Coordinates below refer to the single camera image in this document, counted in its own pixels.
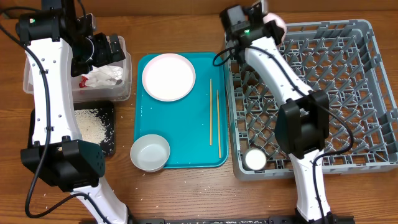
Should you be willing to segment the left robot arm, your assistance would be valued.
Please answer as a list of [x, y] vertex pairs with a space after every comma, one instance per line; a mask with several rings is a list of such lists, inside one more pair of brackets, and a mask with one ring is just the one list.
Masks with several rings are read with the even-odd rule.
[[98, 223], [134, 223], [129, 207], [105, 179], [100, 145], [82, 139], [75, 117], [71, 79], [124, 60], [117, 35], [94, 32], [94, 17], [76, 15], [76, 2], [43, 1], [25, 7], [11, 39], [29, 60], [34, 86], [33, 133], [21, 151], [22, 164], [57, 186], [67, 199], [78, 198]]

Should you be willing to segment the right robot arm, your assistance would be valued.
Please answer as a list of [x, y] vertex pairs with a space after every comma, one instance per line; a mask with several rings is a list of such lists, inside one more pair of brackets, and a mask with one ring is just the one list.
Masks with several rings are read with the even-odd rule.
[[353, 217], [331, 212], [325, 195], [322, 159], [349, 151], [354, 135], [348, 131], [349, 145], [339, 151], [325, 152], [329, 118], [347, 124], [329, 110], [323, 90], [313, 90], [292, 70], [279, 52], [287, 35], [285, 22], [267, 12], [263, 2], [251, 7], [235, 5], [220, 12], [226, 48], [238, 63], [253, 68], [270, 89], [277, 102], [274, 134], [280, 148], [289, 156], [294, 169], [297, 206], [294, 223], [354, 223]]

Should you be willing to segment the pink bowl with rice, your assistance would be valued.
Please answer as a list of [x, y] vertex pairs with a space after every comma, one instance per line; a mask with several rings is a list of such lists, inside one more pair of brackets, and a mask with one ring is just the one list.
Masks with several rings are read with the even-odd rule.
[[263, 22], [274, 39], [276, 46], [280, 47], [287, 33], [287, 26], [284, 20], [277, 14], [269, 12], [263, 17]]

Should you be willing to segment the red foil wrapper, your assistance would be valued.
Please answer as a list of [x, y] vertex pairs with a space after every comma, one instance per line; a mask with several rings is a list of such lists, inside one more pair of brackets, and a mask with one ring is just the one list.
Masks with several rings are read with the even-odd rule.
[[86, 81], [87, 81], [88, 79], [86, 78], [86, 77], [84, 77], [84, 76], [81, 76], [81, 81], [80, 81], [80, 83], [79, 83], [79, 87], [80, 88], [86, 88]]

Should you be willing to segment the grey-white bowl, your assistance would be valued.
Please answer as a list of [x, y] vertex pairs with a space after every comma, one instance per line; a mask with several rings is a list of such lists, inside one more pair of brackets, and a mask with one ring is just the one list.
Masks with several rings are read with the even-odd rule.
[[134, 141], [130, 158], [140, 170], [157, 172], [166, 164], [170, 156], [170, 146], [165, 138], [148, 134]]

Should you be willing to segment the pink round plate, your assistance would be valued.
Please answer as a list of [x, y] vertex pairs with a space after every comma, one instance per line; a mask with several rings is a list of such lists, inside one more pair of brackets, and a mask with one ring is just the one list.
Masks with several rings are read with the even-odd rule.
[[159, 101], [177, 101], [193, 89], [196, 72], [193, 64], [180, 54], [160, 54], [144, 67], [142, 85]]

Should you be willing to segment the white cup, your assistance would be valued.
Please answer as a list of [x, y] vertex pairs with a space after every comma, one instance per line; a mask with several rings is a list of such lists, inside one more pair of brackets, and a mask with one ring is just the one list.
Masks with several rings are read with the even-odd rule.
[[267, 157], [260, 149], [250, 148], [243, 154], [242, 163], [249, 170], [259, 171], [265, 168]]

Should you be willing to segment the white napkin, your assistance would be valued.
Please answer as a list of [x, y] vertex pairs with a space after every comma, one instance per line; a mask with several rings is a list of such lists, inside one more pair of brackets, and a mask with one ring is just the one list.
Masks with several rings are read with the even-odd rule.
[[86, 77], [86, 87], [111, 86], [116, 85], [123, 75], [123, 68], [113, 65], [105, 65], [100, 68], [93, 67], [88, 74], [83, 74]]

